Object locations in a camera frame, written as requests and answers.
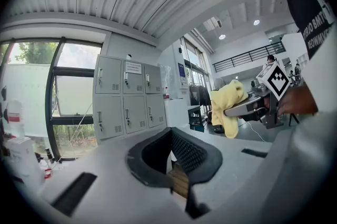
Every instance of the tree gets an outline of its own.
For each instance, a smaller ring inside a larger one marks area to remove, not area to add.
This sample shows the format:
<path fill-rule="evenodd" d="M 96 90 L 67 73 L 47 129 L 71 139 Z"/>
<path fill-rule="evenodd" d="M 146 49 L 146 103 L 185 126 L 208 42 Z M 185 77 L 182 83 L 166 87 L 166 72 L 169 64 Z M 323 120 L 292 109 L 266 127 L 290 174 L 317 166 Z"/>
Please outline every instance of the tree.
<path fill-rule="evenodd" d="M 16 60 L 23 60 L 27 64 L 50 64 L 52 62 L 57 43 L 19 43 L 21 54 Z"/>

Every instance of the locker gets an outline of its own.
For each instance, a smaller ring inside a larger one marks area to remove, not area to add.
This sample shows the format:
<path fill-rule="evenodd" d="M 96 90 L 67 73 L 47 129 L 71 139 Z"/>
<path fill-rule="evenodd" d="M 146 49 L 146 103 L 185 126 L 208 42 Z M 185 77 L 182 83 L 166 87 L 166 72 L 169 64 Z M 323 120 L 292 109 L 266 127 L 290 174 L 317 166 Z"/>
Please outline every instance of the locker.
<path fill-rule="evenodd" d="M 127 72 L 126 63 L 124 62 L 124 81 L 123 81 L 123 93 L 124 94 L 143 94 L 143 65 L 141 65 L 141 74 L 134 74 Z"/>
<path fill-rule="evenodd" d="M 96 93 L 121 93 L 122 61 L 100 57 L 96 78 Z"/>
<path fill-rule="evenodd" d="M 162 81 L 160 78 L 160 68 L 152 65 L 145 65 L 145 92 L 147 94 L 158 94 L 162 92 Z"/>
<path fill-rule="evenodd" d="M 122 135 L 121 98 L 96 94 L 95 99 L 94 125 L 99 139 Z"/>
<path fill-rule="evenodd" d="M 146 95 L 148 126 L 150 128 L 165 123 L 164 100 L 162 95 Z"/>
<path fill-rule="evenodd" d="M 144 96 L 124 96 L 123 101 L 126 133 L 146 129 Z"/>

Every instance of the railing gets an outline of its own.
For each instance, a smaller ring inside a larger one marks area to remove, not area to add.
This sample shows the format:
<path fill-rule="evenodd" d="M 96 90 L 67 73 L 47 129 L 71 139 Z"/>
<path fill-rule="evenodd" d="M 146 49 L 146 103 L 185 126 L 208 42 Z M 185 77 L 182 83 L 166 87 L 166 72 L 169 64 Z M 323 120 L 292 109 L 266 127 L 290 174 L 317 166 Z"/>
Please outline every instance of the railing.
<path fill-rule="evenodd" d="M 285 48 L 282 42 L 274 43 L 271 45 L 263 46 L 246 53 L 239 54 L 235 57 L 231 57 L 220 62 L 214 63 L 215 72 L 220 72 L 229 68 L 233 68 L 248 62 L 253 62 L 261 58 L 266 59 L 268 55 L 279 54 L 285 52 Z"/>

